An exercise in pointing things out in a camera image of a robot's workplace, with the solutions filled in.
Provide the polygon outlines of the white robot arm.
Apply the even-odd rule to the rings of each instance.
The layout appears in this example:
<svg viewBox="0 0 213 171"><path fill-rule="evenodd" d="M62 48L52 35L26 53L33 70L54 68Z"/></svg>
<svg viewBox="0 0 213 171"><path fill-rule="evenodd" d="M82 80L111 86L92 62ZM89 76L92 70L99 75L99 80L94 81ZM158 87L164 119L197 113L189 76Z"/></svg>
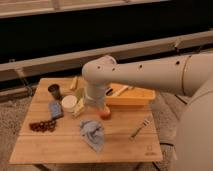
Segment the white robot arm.
<svg viewBox="0 0 213 171"><path fill-rule="evenodd" d="M213 171L213 53L119 64L109 56L86 63L85 102L102 108L110 83L189 96L177 126L171 171Z"/></svg>

